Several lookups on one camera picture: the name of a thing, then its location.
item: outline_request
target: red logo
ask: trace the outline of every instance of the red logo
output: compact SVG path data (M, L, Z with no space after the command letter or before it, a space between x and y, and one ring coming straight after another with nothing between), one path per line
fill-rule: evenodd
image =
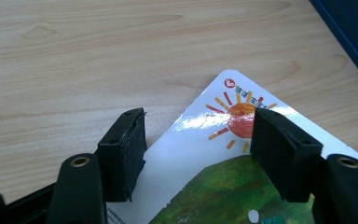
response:
M228 78L228 79L225 80L225 86L227 88L230 88L230 89L234 88L235 87L235 81L232 80L231 78Z

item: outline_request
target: green painted area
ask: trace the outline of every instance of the green painted area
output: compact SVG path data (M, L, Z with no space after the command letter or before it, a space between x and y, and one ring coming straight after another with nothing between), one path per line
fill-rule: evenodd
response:
M259 223L313 223L312 203L282 201L257 161L241 156L203 169L150 223L251 223L250 210Z

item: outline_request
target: wooden table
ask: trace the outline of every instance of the wooden table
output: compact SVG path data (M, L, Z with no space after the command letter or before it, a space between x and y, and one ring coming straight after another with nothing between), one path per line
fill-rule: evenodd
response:
M0 0L0 192L54 182L128 109L151 146L228 68L358 150L358 70L309 1Z

